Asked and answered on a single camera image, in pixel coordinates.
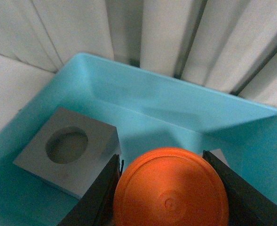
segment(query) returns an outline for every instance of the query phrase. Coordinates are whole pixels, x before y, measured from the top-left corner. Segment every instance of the curtain fold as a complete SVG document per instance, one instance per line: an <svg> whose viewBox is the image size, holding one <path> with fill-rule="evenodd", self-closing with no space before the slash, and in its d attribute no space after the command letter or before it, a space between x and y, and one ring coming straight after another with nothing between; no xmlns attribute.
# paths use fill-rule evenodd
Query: curtain fold
<svg viewBox="0 0 277 226"><path fill-rule="evenodd" d="M63 65L29 0L0 0L0 54L51 72Z"/></svg>
<svg viewBox="0 0 277 226"><path fill-rule="evenodd" d="M144 0L141 68L174 76L201 4L199 0Z"/></svg>
<svg viewBox="0 0 277 226"><path fill-rule="evenodd" d="M277 0L0 0L0 55L56 72L79 52L277 106Z"/></svg>
<svg viewBox="0 0 277 226"><path fill-rule="evenodd" d="M277 107L277 53L239 96Z"/></svg>
<svg viewBox="0 0 277 226"><path fill-rule="evenodd" d="M79 52L113 59L105 0L33 0L63 63Z"/></svg>
<svg viewBox="0 0 277 226"><path fill-rule="evenodd" d="M236 92L277 48L277 0L209 0L182 79Z"/></svg>

